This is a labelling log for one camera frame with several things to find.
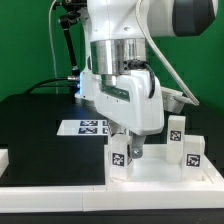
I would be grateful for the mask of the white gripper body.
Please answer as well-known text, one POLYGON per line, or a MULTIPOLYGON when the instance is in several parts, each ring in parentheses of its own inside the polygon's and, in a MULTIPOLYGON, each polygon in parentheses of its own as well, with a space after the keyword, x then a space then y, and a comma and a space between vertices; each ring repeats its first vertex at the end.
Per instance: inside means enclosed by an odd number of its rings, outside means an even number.
POLYGON ((103 91, 101 81, 96 84, 97 112, 137 135, 160 133, 164 127, 162 92, 155 78, 155 93, 149 97, 151 80, 148 71, 132 71, 117 77, 117 95, 103 91))

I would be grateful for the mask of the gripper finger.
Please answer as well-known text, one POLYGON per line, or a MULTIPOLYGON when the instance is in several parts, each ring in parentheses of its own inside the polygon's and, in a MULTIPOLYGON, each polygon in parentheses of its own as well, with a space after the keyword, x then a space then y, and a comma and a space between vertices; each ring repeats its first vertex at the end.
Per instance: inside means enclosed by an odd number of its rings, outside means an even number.
POLYGON ((143 156, 143 145, 145 137, 137 134, 132 134, 132 142, 130 148, 130 156, 132 159, 138 159, 143 156))
POLYGON ((123 126, 117 124, 116 122, 110 121, 108 123, 109 131, 111 135, 115 134, 127 134, 127 129, 124 128, 123 126))

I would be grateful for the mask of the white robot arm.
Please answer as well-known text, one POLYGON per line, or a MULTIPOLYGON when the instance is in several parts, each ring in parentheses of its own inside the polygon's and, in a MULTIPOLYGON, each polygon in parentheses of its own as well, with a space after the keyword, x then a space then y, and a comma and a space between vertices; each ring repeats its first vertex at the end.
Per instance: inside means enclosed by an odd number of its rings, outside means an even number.
POLYGON ((147 61, 150 50, 185 93, 175 99, 199 103, 153 39, 198 36, 217 10, 218 0, 87 0, 81 10, 86 66, 80 94, 130 132, 131 158, 140 158, 145 138, 164 126, 162 88, 147 61))

